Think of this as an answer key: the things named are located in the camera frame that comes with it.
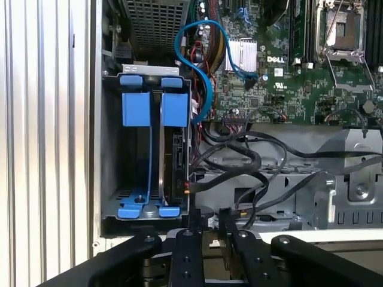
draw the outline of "mesh grille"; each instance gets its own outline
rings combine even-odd
[[[125,0],[140,49],[173,51],[175,35],[185,24],[190,0]]]

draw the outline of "cable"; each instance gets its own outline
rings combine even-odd
[[[217,185],[240,175],[250,175],[260,180],[265,185],[267,192],[267,188],[269,186],[267,177],[262,175],[260,172],[254,172],[250,170],[247,166],[239,167],[229,172],[225,172],[209,182],[191,182],[189,183],[189,191],[190,193],[201,193],[202,191],[210,190],[211,188],[216,187]]]
[[[283,161],[281,162],[281,164],[278,166],[277,170],[275,171],[275,173],[270,177],[269,179],[269,182],[273,181],[278,175],[279,173],[282,171],[282,169],[285,167],[286,165],[286,162],[287,162],[287,149],[284,145],[281,145],[279,142],[277,141],[274,141],[272,139],[257,139],[255,142],[270,142],[272,144],[275,144],[275,145],[278,145],[280,146],[283,151],[284,151],[284,157],[283,157]],[[262,184],[258,184],[256,185],[255,187],[252,187],[250,188],[249,190],[247,190],[246,192],[244,192],[239,198],[238,200],[236,201],[235,203],[235,209],[238,209],[239,207],[239,204],[241,203],[241,201],[246,197],[248,196],[249,194],[252,194],[253,192],[255,192],[257,189],[261,188],[263,185]]]
[[[322,151],[322,152],[304,153],[304,152],[297,151],[296,149],[290,147],[289,145],[280,141],[279,139],[271,135],[268,135],[267,133],[257,132],[253,130],[240,132],[234,135],[220,136],[220,137],[216,137],[213,139],[210,138],[210,139],[216,142],[228,142],[228,141],[237,140],[239,138],[243,138],[244,136],[254,136],[255,138],[263,138],[263,139],[273,139],[279,142],[281,145],[284,145],[289,153],[301,158],[350,158],[350,157],[363,157],[367,155],[378,155],[383,157],[383,154],[379,152],[370,152],[370,151]]]
[[[213,145],[211,148],[209,148],[207,151],[205,151],[203,154],[201,154],[199,151],[198,143],[196,142],[196,138],[197,138],[197,135],[194,135],[194,145],[196,148],[198,158],[190,165],[189,170],[191,172],[193,172],[198,167],[198,165],[200,165],[201,162],[203,162],[203,161],[215,169],[220,169],[220,170],[223,170],[226,172],[233,171],[235,169],[241,169],[241,168],[246,168],[250,172],[255,172],[255,171],[259,170],[259,168],[262,165],[261,156],[257,152],[255,152],[251,149],[245,148],[243,146],[240,146],[240,145],[237,145],[234,143],[230,143],[230,142],[219,143],[219,144]],[[251,159],[251,163],[246,164],[244,166],[225,166],[222,164],[213,163],[213,162],[208,160],[210,158],[210,156],[212,156],[213,154],[215,154],[216,152],[218,152],[224,148],[230,148],[231,150],[236,151],[239,154],[242,154],[246,157],[249,157]]]
[[[196,118],[192,119],[191,122],[194,123],[194,124],[202,121],[208,115],[208,113],[210,111],[210,107],[211,107],[212,100],[213,100],[212,86],[211,86],[211,83],[210,83],[210,80],[209,80],[208,76],[200,68],[198,68],[197,66],[193,65],[190,61],[188,61],[181,54],[179,45],[180,45],[180,42],[181,42],[182,37],[184,35],[184,32],[186,30],[190,29],[190,28],[193,28],[193,27],[196,27],[196,26],[199,26],[199,25],[216,25],[216,27],[218,27],[221,30],[221,32],[224,35],[224,40],[225,40],[225,44],[226,44],[226,47],[227,47],[227,55],[228,55],[228,58],[229,58],[230,65],[232,66],[233,71],[237,75],[237,77],[239,77],[240,79],[243,79],[243,80],[245,80],[247,78],[258,78],[258,75],[256,73],[245,72],[240,67],[238,67],[237,65],[234,64],[233,59],[232,59],[232,55],[231,55],[231,52],[230,52],[229,39],[228,39],[228,37],[226,35],[226,32],[225,32],[224,28],[218,22],[213,21],[213,20],[203,20],[203,21],[198,21],[198,22],[191,23],[191,24],[186,25],[183,28],[181,28],[178,31],[177,35],[175,36],[175,40],[174,40],[175,54],[177,55],[177,58],[180,60],[180,62],[182,62],[183,64],[185,64],[189,68],[194,69],[197,72],[197,74],[200,75],[200,77],[202,78],[202,80],[204,82],[204,85],[206,87],[206,101],[205,101],[205,103],[204,103],[204,105],[203,105],[203,107],[201,109],[200,114],[197,115]]]
[[[315,173],[305,177],[297,185],[295,185],[289,191],[287,191],[286,193],[284,193],[283,195],[281,195],[280,197],[278,197],[276,199],[273,199],[271,201],[263,203],[263,204],[259,205],[258,207],[256,207],[256,202],[254,204],[254,201],[253,201],[253,209],[251,211],[250,218],[244,227],[247,227],[245,229],[251,228],[254,224],[254,221],[256,218],[255,215],[257,212],[261,212],[267,208],[270,208],[272,206],[275,206],[277,204],[280,204],[280,203],[288,200],[291,196],[293,196],[295,193],[297,193],[301,188],[303,188],[311,180],[316,178],[320,173],[327,172],[328,174],[331,174],[331,175],[349,175],[350,173],[358,172],[359,170],[364,169],[367,166],[371,166],[371,165],[377,164],[377,163],[382,163],[382,161],[383,161],[383,158],[381,158],[381,157],[373,157],[373,158],[370,158],[368,160],[362,161],[360,164],[356,164],[355,166],[344,167],[343,169],[329,169],[327,171],[315,172]]]
[[[286,116],[282,113],[282,112],[279,112],[276,108],[273,108],[272,106],[260,106],[259,108],[256,108],[256,109],[253,109],[246,117],[246,120],[245,120],[245,123],[243,125],[244,127],[244,130],[246,130],[247,128],[247,125],[250,123],[251,121],[251,118],[256,115],[259,111],[261,111],[262,109],[270,109],[271,111],[277,113],[278,115],[280,115],[284,120],[286,120]]]
[[[362,116],[362,114],[356,110],[356,109],[351,109],[351,108],[344,108],[344,109],[338,109],[337,111],[335,112],[332,112],[331,114],[329,114],[325,119],[324,121],[328,121],[330,117],[332,117],[333,115],[336,115],[336,114],[339,114],[341,112],[344,112],[344,111],[351,111],[351,112],[355,112],[361,122],[361,130],[363,132],[364,135],[366,135],[367,133],[367,127],[366,127],[366,122],[364,121],[364,118]]]

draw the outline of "blue plastic bracket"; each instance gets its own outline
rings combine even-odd
[[[138,218],[142,207],[148,204],[148,194],[142,188],[135,188],[128,198],[121,199],[120,204],[117,212],[119,218]]]
[[[162,78],[161,88],[182,88],[183,81],[180,78]],[[189,96],[187,93],[162,94],[161,102],[162,124],[168,127],[187,127],[189,117]]]
[[[181,209],[177,206],[161,206],[159,212],[161,217],[178,217]]]
[[[120,77],[121,86],[135,89],[133,93],[122,94],[122,124],[125,127],[150,127],[150,93],[137,92],[143,83],[142,76]]]

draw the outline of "dell logo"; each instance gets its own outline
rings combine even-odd
[[[285,60],[283,59],[283,57],[270,57],[270,56],[268,56],[268,63],[284,64]]]

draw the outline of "chip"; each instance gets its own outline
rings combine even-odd
[[[295,114],[296,112],[296,107],[295,106],[288,106],[287,107],[287,113],[288,114]]]
[[[253,108],[258,107],[258,98],[254,97],[250,100],[250,106]]]

